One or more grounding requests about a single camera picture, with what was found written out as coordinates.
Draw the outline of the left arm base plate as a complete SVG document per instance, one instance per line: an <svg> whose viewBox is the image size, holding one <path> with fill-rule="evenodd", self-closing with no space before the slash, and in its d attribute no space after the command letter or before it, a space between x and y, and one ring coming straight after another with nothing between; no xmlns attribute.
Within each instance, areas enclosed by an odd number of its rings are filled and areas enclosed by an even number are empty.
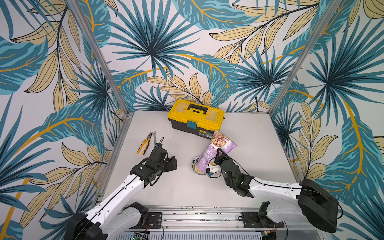
<svg viewBox="0 0 384 240"><path fill-rule="evenodd" d="M130 230L161 229L162 219L163 219L163 213L149 212L148 214L146 214L144 217L141 218L141 220L136 226L131 227Z"/></svg>

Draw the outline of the green leaf pattern bowl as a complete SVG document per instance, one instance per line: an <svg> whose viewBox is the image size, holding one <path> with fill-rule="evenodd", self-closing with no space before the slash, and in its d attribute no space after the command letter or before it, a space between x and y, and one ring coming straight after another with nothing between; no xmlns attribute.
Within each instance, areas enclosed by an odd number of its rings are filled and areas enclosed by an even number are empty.
<svg viewBox="0 0 384 240"><path fill-rule="evenodd" d="M212 158L209 161L208 168L205 171L202 171L197 166L197 163L199 162L199 157L195 157L194 160L192 161L192 169L198 175L209 175L209 176L214 175L214 174L219 172L218 169L216 167L214 167L214 165L215 165L214 159L215 158Z"/></svg>

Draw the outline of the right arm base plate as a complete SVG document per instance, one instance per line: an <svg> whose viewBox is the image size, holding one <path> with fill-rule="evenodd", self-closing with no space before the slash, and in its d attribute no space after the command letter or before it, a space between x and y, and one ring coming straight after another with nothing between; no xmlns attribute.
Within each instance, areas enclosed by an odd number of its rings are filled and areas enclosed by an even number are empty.
<svg viewBox="0 0 384 240"><path fill-rule="evenodd" d="M284 228L283 222L275 223L258 212L242 212L238 217L238 221L242 222L246 229L280 229Z"/></svg>

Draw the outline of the purple oats bag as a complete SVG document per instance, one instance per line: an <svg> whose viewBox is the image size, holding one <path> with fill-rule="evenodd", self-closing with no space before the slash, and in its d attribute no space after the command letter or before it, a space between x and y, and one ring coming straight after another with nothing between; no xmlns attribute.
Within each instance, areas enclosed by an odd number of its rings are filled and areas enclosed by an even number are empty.
<svg viewBox="0 0 384 240"><path fill-rule="evenodd" d="M202 171L205 171L208 167L209 161L217 155L218 149L221 149L224 153L228 154L237 146L238 145L226 135L215 130L210 144L199 156L199 162L197 163L198 168Z"/></svg>

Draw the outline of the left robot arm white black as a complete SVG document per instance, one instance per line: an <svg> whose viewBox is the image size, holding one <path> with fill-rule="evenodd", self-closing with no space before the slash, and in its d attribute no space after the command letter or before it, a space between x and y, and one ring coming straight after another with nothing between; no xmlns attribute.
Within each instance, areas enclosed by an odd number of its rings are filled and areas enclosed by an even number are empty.
<svg viewBox="0 0 384 240"><path fill-rule="evenodd" d="M149 157L135 165L126 179L101 203L86 213L73 215L64 234L66 240L114 240L131 228L148 226L149 210L130 200L147 186L154 185L163 173L175 171L177 159L168 156L161 143Z"/></svg>

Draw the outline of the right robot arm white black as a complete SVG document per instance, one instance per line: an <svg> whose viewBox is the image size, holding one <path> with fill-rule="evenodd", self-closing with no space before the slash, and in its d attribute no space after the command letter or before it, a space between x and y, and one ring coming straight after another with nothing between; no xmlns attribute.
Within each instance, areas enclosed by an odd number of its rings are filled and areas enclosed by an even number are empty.
<svg viewBox="0 0 384 240"><path fill-rule="evenodd" d="M248 175L228 154L219 150L212 159L220 167L225 184L241 197L264 198L258 218L280 223L285 221L310 223L327 232L337 231L339 201L320 185L305 179L300 183L269 182Z"/></svg>

